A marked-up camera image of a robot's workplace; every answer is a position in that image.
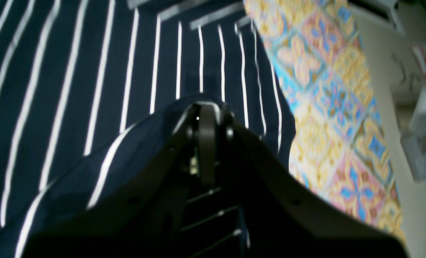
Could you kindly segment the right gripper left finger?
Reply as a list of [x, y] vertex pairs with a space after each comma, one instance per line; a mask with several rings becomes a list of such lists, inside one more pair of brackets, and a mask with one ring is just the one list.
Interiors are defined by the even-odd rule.
[[198, 146], [203, 106], [193, 104], [174, 134], [111, 195], [28, 240], [24, 258], [178, 258], [183, 213], [196, 185], [188, 164]]

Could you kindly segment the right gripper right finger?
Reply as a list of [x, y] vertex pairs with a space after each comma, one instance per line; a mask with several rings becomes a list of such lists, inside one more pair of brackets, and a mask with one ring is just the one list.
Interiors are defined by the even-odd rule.
[[351, 216], [290, 176], [227, 109], [199, 105], [199, 174], [243, 208], [253, 258], [406, 258], [401, 241]]

